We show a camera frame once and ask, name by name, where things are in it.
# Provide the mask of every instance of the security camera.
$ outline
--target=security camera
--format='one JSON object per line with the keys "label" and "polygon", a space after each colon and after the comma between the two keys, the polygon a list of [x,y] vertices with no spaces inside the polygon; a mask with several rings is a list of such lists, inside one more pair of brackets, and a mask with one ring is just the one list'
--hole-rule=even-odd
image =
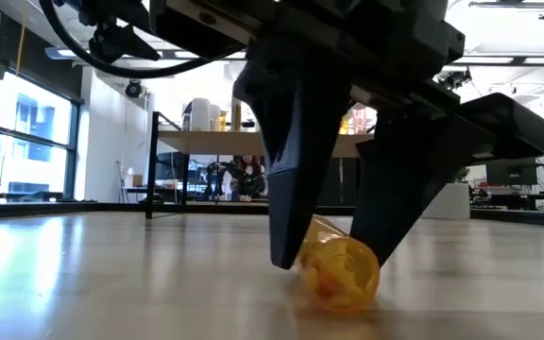
{"label": "security camera", "polygon": [[125,88],[125,94],[129,98],[140,98],[143,95],[144,88],[140,85],[140,80],[130,80]]}

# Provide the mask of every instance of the person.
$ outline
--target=person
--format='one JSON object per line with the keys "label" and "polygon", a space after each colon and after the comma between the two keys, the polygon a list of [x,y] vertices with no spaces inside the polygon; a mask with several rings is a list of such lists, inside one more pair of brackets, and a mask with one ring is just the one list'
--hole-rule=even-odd
{"label": "person", "polygon": [[229,191],[231,192],[231,200],[250,200],[251,198],[266,197],[268,192],[267,181],[265,180],[264,166],[260,165],[260,158],[257,156],[237,156],[235,160],[237,160],[239,170],[256,178],[258,181],[259,193],[253,196],[247,196],[242,183],[239,183],[237,178],[232,178],[227,172],[224,175],[224,181],[229,184],[225,187],[229,188]]}

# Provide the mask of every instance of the table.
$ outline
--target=table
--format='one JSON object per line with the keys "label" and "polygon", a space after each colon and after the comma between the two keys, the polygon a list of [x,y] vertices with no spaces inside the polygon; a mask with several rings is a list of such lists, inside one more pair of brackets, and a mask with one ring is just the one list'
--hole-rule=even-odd
{"label": "table", "polygon": [[[153,112],[153,122],[159,121],[159,112]],[[359,158],[356,145],[372,139],[371,135],[338,135],[334,158]],[[155,189],[155,163],[157,160],[157,142],[161,141],[177,151],[183,153],[184,174],[182,178],[182,195],[179,209],[186,208],[188,196],[188,163],[190,155],[234,155],[234,156],[262,156],[264,145],[262,136],[257,132],[212,132],[212,131],[178,131],[174,127],[152,126],[150,137],[150,155],[148,160],[148,185],[146,189],[146,218],[152,218],[152,196]]]}

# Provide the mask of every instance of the white container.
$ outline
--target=white container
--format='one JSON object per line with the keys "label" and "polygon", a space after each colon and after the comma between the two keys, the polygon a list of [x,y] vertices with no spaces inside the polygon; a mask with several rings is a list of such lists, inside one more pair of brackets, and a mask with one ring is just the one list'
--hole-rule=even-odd
{"label": "white container", "polygon": [[423,218],[469,220],[469,186],[449,183],[427,207]]}
{"label": "white container", "polygon": [[217,105],[209,106],[209,131],[219,131],[219,114],[221,109]]}
{"label": "white container", "polygon": [[205,98],[195,98],[192,101],[190,109],[190,130],[208,131],[209,130],[209,100]]}

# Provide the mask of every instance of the window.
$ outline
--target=window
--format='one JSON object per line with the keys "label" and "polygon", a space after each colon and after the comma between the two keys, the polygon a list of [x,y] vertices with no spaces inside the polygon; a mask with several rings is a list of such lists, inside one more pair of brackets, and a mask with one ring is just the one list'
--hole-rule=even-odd
{"label": "window", "polygon": [[0,134],[0,194],[63,192],[66,152]]}
{"label": "window", "polygon": [[71,102],[12,74],[0,81],[0,128],[68,144]]}
{"label": "window", "polygon": [[72,190],[65,185],[67,162],[72,166],[75,153],[70,129],[76,111],[70,101],[5,74],[0,80],[0,197]]}

